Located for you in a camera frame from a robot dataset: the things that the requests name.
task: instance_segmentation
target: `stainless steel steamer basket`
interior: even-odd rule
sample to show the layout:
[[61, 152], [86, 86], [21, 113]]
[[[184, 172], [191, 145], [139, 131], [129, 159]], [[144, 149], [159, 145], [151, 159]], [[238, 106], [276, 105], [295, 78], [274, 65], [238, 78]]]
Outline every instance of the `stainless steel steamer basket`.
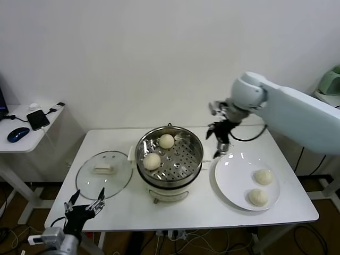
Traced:
[[[159, 138], [170, 134], [175, 144], [170, 149], [159, 146]], [[160, 167], [150, 171], [144, 168], [143, 160], [149, 153], [160, 156]], [[164, 190], [174, 190], [190, 184], [200, 173], [203, 159], [203, 146], [198, 137], [187, 129], [178, 126], [162, 126], [145, 134], [135, 150], [137, 169], [148, 184]]]

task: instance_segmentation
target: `floor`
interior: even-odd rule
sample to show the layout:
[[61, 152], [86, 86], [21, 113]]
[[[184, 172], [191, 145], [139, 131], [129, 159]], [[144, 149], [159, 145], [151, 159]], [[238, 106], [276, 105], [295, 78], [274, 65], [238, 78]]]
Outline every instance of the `floor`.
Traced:
[[[0, 183], [0, 185], [6, 191], [6, 194], [9, 195], [12, 191], [12, 188], [5, 183]], [[318, 184], [317, 181], [304, 181], [303, 185], [306, 191], [316, 191], [320, 190], [321, 186]], [[42, 193], [43, 199], [54, 199], [58, 193], [59, 187], [47, 187], [45, 188], [44, 192]], [[4, 197], [0, 192], [0, 205], [4, 203]], [[12, 202], [8, 205], [6, 212], [3, 218], [0, 221], [0, 228], [1, 227], [9, 227], [10, 229], [17, 226], [18, 218], [20, 217], [21, 212], [23, 211], [26, 205], [25, 199], [16, 194]], [[312, 223], [312, 226], [315, 227], [319, 233], [324, 237], [328, 245], [328, 254], [340, 254], [340, 214], [333, 206], [333, 204], [328, 200], [319, 200], [313, 202], [316, 206], [317, 210], [319, 211], [320, 218], [318, 221]], [[47, 209], [40, 209], [35, 210], [29, 219], [28, 225], [34, 227], [37, 230], [44, 229], [44, 221], [48, 215]], [[16, 234], [21, 233], [26, 227], [21, 226], [15, 230]], [[259, 231], [259, 238], [264, 236], [268, 231], [270, 231], [271, 227], [260, 227]], [[195, 234], [204, 234], [207, 230], [200, 230]], [[229, 248], [232, 247], [234, 244], [243, 243], [248, 244], [251, 240], [251, 234], [247, 232], [245, 228], [237, 228], [237, 229], [213, 229], [207, 235], [205, 235], [205, 239], [212, 248], [217, 251], [223, 251], [227, 247], [227, 235], [229, 234]], [[27, 239], [28, 232], [24, 233], [21, 237], [19, 237], [20, 241], [25, 241]], [[104, 251], [106, 255], [111, 255], [115, 251], [118, 251], [121, 255], [124, 254], [128, 247], [129, 239], [131, 238], [131, 232], [111, 232], [107, 233], [105, 244], [104, 244]], [[154, 235], [153, 232], [144, 232], [144, 243], [146, 243], [152, 236]], [[95, 241], [98, 242], [99, 234], [96, 233]], [[322, 246], [319, 244], [317, 238], [310, 232], [306, 231], [305, 229], [299, 229], [296, 231], [296, 239], [300, 244], [301, 248], [305, 251], [306, 254], [310, 255], [319, 255], [323, 254]], [[14, 240], [14, 236], [10, 235], [5, 242], [0, 243], [0, 255], [4, 252], [10, 250], [11, 243]], [[162, 243], [162, 238], [159, 239], [159, 247]], [[191, 242], [193, 245], [203, 246], [207, 248], [207, 244], [201, 238], [197, 238], [196, 240]], [[186, 244], [185, 241], [179, 240], [176, 242], [177, 252]], [[144, 255], [147, 254], [155, 254], [155, 249], [157, 245], [157, 238], [154, 236], [151, 242], [145, 247], [143, 250]], [[243, 246], [239, 245], [236, 246], [234, 249], [240, 249]], [[44, 249], [42, 245], [37, 246], [30, 246], [27, 243], [23, 243], [20, 246], [19, 251], [26, 250], [27, 255], [36, 254], [38, 251]], [[16, 253], [15, 251], [9, 252], [7, 254], [14, 255], [20, 254]], [[162, 249], [158, 254], [169, 255], [175, 252], [174, 242], [166, 239], [163, 243]], [[80, 255], [87, 254], [82, 249], [79, 250]], [[185, 249], [183, 249], [179, 254], [184, 255], [203, 255], [203, 254], [214, 254], [211, 251], [197, 248], [192, 245], [187, 245]], [[228, 254], [233, 255], [247, 255], [249, 252], [246, 249], [233, 251]], [[288, 232], [284, 235], [281, 239], [275, 242], [272, 246], [265, 250], [265, 255], [286, 255], [286, 254], [303, 254], [298, 246], [294, 242], [294, 235], [293, 230]]]

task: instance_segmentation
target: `glass lid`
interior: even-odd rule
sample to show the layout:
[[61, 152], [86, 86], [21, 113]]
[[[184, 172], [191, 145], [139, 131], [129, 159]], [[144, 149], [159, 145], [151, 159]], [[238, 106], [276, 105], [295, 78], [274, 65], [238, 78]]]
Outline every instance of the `glass lid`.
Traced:
[[104, 151], [94, 155], [79, 169], [75, 185], [80, 194], [96, 200], [102, 188], [105, 198], [122, 191], [132, 176], [132, 166], [128, 156], [119, 151]]

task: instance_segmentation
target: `laptop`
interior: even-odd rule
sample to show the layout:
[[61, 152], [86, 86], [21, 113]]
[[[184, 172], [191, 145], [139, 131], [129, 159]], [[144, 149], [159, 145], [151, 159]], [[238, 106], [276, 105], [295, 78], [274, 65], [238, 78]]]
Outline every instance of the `laptop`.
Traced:
[[2, 95], [2, 91], [0, 89], [0, 120], [2, 120], [3, 117], [7, 115], [7, 113], [9, 113], [9, 110], [7, 108], [4, 96]]

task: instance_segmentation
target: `white side table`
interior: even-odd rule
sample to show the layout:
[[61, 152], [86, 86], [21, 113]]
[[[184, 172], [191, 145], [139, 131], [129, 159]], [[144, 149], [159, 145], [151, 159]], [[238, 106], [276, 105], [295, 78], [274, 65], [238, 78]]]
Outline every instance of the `white side table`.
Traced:
[[[53, 105], [47, 107], [46, 109], [43, 108], [44, 112], [48, 112], [51, 107], [53, 107]], [[44, 127], [45, 132], [47, 132], [51, 125], [53, 125], [63, 109], [64, 108], [62, 107], [58, 111], [47, 115], [50, 125]], [[8, 111], [9, 114], [15, 114], [17, 117], [24, 120], [27, 119], [26, 115], [30, 113], [30, 111], [28, 111], [28, 105], [8, 105]], [[31, 129], [31, 126], [28, 122], [7, 119], [0, 121], [0, 153], [28, 153], [35, 149], [35, 147], [45, 135], [43, 130], [33, 131], [31, 129], [30, 132], [18, 142], [8, 142], [7, 135], [14, 129], [20, 128], [22, 126]], [[18, 224], [26, 224], [33, 209], [49, 209], [52, 207], [54, 200], [42, 200], [39, 197], [43, 191], [43, 188], [36, 188], [36, 190], [33, 192], [1, 159], [0, 176], [14, 188], [12, 193], [7, 198], [7, 204], [11, 202], [16, 191], [18, 191], [29, 201], [18, 220]], [[2, 213], [4, 209], [5, 206], [3, 205], [0, 209], [0, 213]]]
[[[340, 95], [323, 95], [317, 91], [315, 91], [314, 94], [320, 101], [323, 101], [334, 107], [340, 106]], [[340, 213], [340, 199], [335, 193], [338, 189], [340, 189], [340, 177], [333, 180], [330, 184], [328, 184], [325, 179], [319, 179], [319, 182], [324, 187], [324, 189], [322, 191], [307, 192], [309, 198], [311, 200], [330, 199]]]

